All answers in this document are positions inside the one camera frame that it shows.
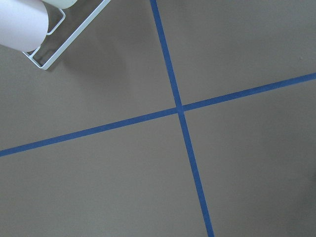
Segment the pale yellow cup on rack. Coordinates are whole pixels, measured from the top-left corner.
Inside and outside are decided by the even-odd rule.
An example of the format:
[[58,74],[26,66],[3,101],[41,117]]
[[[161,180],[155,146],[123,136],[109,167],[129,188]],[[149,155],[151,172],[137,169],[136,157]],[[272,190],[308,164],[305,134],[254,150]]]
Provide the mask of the pale yellow cup on rack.
[[75,3],[77,3],[77,0],[42,0],[43,2],[54,6],[56,8],[60,9],[67,9],[72,7]]

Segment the white cup on rack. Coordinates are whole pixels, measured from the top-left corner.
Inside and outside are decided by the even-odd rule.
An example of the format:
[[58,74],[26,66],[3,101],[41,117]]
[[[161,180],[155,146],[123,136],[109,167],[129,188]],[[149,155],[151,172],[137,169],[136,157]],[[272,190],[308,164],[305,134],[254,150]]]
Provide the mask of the white cup on rack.
[[18,51],[37,49],[48,31],[48,13],[40,0],[0,2],[0,44]]

